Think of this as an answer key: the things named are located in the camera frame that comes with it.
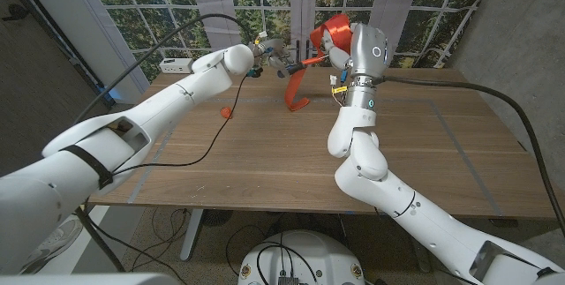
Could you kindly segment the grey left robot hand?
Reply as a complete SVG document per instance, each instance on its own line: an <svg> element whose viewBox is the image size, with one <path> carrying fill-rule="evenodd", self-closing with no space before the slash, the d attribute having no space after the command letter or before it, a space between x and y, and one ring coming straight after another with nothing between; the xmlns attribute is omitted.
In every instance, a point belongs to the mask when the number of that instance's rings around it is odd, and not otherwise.
<svg viewBox="0 0 565 285"><path fill-rule="evenodd" d="M254 56L253 66L248 72L250 77L259 78L266 65L273 67L280 79L288 78L306 68L302 62L295 61L281 39L250 42L247 47Z"/></svg>

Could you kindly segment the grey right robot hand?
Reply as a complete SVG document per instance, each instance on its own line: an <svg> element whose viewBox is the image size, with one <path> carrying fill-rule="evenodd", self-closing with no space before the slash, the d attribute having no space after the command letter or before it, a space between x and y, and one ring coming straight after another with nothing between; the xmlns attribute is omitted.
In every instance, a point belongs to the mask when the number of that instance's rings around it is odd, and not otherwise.
<svg viewBox="0 0 565 285"><path fill-rule="evenodd" d="M378 28L362 23L352 23L349 27L350 50L338 46L328 29L321 38L322 52L339 71L347 71L351 83L342 96L344 107L360 107L374 110L376 85L382 81L387 68L388 40Z"/></svg>

